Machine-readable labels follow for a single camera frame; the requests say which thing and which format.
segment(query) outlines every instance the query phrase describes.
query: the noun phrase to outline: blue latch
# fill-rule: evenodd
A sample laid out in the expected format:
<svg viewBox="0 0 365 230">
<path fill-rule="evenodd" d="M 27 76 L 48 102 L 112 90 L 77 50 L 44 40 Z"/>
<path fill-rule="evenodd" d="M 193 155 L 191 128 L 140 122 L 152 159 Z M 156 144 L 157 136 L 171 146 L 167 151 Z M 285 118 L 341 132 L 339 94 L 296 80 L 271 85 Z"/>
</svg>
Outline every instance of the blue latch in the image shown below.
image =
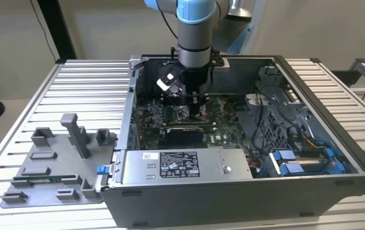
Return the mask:
<svg viewBox="0 0 365 230">
<path fill-rule="evenodd" d="M 325 153 L 328 154 L 329 159 L 335 157 L 335 153 L 329 148 L 325 149 Z"/>
<path fill-rule="evenodd" d="M 280 171 L 283 173 L 283 176 L 304 173 L 304 169 L 303 169 L 300 163 L 288 163 L 288 164 L 283 165 L 280 167 Z"/>
<path fill-rule="evenodd" d="M 97 167 L 97 175 L 108 175 L 108 174 L 111 174 L 111 167 L 100 165 Z"/>
<path fill-rule="evenodd" d="M 292 150 L 277 150 L 273 153 L 275 159 L 277 161 L 284 160 L 284 161 L 293 161 L 296 160 L 296 155 Z"/>
<path fill-rule="evenodd" d="M 339 161 L 335 164 L 335 168 L 328 170 L 329 174 L 345 174 L 345 172 L 347 172 L 347 168 L 344 167 L 343 163 Z"/>
</svg>

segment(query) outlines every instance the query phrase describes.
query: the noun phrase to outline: sticker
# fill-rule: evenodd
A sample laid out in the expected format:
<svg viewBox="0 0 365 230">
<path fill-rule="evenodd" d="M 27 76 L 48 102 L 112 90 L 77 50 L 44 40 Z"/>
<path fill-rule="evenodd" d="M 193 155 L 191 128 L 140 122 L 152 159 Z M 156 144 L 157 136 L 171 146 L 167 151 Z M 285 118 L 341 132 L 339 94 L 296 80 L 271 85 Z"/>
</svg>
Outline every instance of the sticker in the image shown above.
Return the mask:
<svg viewBox="0 0 365 230">
<path fill-rule="evenodd" d="M 160 164 L 163 178 L 200 177 L 197 152 L 161 152 Z"/>
<path fill-rule="evenodd" d="M 169 80 L 172 80 L 175 78 L 175 76 L 171 73 L 167 75 L 167 77 Z"/>
<path fill-rule="evenodd" d="M 145 152 L 143 154 L 144 160 L 157 160 L 159 159 L 159 153 L 157 152 Z"/>
</svg>

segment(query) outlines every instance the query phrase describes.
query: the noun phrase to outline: white wall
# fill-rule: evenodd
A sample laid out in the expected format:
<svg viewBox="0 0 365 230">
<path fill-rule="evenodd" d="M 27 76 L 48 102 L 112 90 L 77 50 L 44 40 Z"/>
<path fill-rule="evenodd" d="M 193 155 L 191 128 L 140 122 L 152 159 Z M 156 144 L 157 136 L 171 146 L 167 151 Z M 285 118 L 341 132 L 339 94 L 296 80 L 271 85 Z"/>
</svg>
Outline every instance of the white wall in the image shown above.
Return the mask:
<svg viewBox="0 0 365 230">
<path fill-rule="evenodd" d="M 144 0 L 60 2 L 79 58 L 128 59 L 176 46 Z M 317 57 L 333 69 L 365 57 L 365 0 L 268 0 L 265 9 L 255 54 Z M 29 0 L 0 0 L 0 99 L 29 98 L 52 65 Z"/>
<path fill-rule="evenodd" d="M 348 69 L 365 58 L 365 0 L 268 0 L 253 53 Z"/>
<path fill-rule="evenodd" d="M 169 54 L 177 41 L 161 14 L 144 0 L 61 0 L 79 57 L 129 59 L 133 54 Z M 176 32 L 176 18 L 167 15 Z"/>
<path fill-rule="evenodd" d="M 53 62 L 29 0 L 0 0 L 0 99 L 29 98 Z"/>
</svg>

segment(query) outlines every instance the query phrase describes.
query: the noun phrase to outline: black pole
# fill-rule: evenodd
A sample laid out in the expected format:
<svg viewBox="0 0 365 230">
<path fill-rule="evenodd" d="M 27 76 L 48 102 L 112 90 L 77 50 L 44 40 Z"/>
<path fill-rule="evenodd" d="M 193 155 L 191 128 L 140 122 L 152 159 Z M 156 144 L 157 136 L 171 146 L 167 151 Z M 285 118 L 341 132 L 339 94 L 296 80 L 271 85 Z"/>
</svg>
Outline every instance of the black pole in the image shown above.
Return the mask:
<svg viewBox="0 0 365 230">
<path fill-rule="evenodd" d="M 37 0 L 60 59 L 77 59 L 59 0 Z"/>
</svg>

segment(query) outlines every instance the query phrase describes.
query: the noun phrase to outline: motherboard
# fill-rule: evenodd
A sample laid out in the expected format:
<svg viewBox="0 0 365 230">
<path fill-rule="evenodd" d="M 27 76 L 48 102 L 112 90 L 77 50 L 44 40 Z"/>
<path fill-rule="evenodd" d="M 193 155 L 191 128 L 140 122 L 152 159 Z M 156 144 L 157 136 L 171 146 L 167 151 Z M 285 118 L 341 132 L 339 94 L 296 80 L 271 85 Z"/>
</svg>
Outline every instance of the motherboard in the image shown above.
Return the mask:
<svg viewBox="0 0 365 230">
<path fill-rule="evenodd" d="M 237 111 L 245 100 L 229 95 L 209 95 L 200 114 L 191 115 L 184 101 L 161 97 L 139 105 L 143 150 L 251 147 Z"/>
</svg>

